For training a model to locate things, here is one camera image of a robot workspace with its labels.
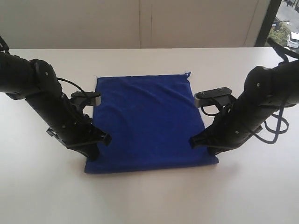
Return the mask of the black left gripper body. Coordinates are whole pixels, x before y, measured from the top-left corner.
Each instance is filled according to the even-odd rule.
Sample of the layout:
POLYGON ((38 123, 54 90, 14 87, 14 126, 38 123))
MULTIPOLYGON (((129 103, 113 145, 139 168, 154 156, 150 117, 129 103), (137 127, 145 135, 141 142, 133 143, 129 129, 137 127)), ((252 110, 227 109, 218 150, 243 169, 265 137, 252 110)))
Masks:
POLYGON ((64 93, 58 97, 45 94, 45 122, 47 133, 60 141, 67 149, 79 152, 79 146, 97 142, 102 131, 95 127, 84 107, 73 104, 64 93))

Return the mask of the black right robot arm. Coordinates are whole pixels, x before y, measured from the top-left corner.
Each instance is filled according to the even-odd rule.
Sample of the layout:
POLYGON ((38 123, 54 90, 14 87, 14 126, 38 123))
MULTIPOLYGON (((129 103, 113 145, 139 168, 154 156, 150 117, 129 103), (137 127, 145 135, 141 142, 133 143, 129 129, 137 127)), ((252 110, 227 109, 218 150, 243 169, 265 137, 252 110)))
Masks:
POLYGON ((247 75, 240 96, 235 98, 231 93, 221 87, 194 95, 197 108, 214 105, 218 113, 210 126, 189 139, 191 148, 205 146, 212 155, 237 149, 252 136, 258 138, 261 125, 270 116, 278 123, 275 130, 268 129, 275 137, 267 143, 275 143, 278 135, 287 132, 280 129, 285 122, 284 108, 299 102, 299 62, 281 63, 272 69, 257 66, 247 75))

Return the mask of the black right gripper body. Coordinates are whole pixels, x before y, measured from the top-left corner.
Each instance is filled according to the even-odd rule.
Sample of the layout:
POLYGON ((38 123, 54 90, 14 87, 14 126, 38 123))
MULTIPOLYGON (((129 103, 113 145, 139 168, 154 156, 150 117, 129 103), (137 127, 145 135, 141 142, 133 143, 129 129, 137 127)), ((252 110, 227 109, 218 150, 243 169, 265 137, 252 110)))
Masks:
POLYGON ((222 152, 237 149, 260 129, 266 120, 266 106, 257 105, 246 98, 238 98, 223 116, 215 118, 205 129, 214 140, 207 147, 219 148, 222 152))

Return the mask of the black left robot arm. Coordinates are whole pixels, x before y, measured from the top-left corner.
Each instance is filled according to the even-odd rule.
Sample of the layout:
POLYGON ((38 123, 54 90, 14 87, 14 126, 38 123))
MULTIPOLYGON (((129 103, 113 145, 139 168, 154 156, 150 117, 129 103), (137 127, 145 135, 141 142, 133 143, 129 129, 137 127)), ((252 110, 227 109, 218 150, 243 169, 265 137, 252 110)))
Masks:
POLYGON ((51 137, 95 161, 100 155, 98 143, 109 145, 111 136, 95 127, 83 109, 99 105, 101 93, 80 89, 68 98, 60 81, 46 61, 0 54, 0 91, 13 100, 24 99, 49 126, 51 137))

